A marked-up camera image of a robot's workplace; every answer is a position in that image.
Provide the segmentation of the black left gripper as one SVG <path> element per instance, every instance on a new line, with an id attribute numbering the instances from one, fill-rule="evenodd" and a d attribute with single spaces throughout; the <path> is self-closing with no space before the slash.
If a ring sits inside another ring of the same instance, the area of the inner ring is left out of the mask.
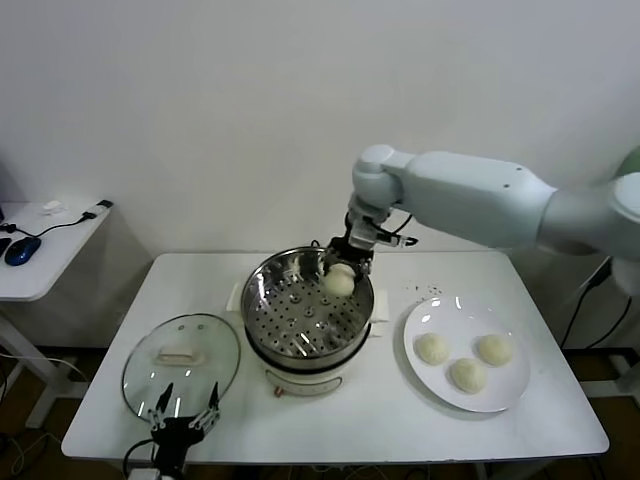
<path id="1" fill-rule="evenodd" d="M 151 437 L 158 447 L 153 466 L 160 473 L 181 473 L 188 450 L 200 443 L 205 437 L 204 430 L 211 430 L 220 418 L 219 383 L 216 382 L 206 408 L 195 418 L 177 417 L 164 421 L 173 387 L 171 382 L 159 396 L 155 407 L 147 410 Z"/>

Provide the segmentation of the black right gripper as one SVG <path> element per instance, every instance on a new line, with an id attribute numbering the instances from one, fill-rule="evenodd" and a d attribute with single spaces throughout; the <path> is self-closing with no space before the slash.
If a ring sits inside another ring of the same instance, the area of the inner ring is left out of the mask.
<path id="1" fill-rule="evenodd" d="M 374 248 L 390 245 L 390 234 L 381 227 L 389 216 L 389 209 L 350 209 L 344 220 L 345 233 L 333 237 L 324 249 L 322 274 L 327 275 L 333 264 L 343 263 L 353 265 L 355 283 L 367 278 L 371 273 Z"/>

